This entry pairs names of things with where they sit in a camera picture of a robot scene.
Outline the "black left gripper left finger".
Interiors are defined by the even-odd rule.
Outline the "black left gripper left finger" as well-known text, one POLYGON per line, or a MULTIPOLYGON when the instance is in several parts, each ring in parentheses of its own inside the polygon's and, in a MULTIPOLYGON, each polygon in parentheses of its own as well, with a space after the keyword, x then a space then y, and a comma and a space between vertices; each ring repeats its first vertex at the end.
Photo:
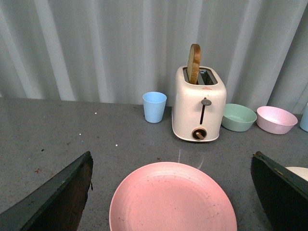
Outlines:
POLYGON ((76 231, 91 186, 93 159, 85 152, 0 215, 2 231, 76 231))

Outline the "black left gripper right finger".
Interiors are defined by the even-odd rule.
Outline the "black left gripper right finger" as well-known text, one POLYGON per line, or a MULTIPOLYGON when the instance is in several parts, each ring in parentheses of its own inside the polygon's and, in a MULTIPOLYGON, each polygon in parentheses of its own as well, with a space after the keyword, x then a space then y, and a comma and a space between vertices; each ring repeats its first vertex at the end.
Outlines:
POLYGON ((251 177, 263 210, 275 231, 308 229, 308 181, 256 152, 251 177))

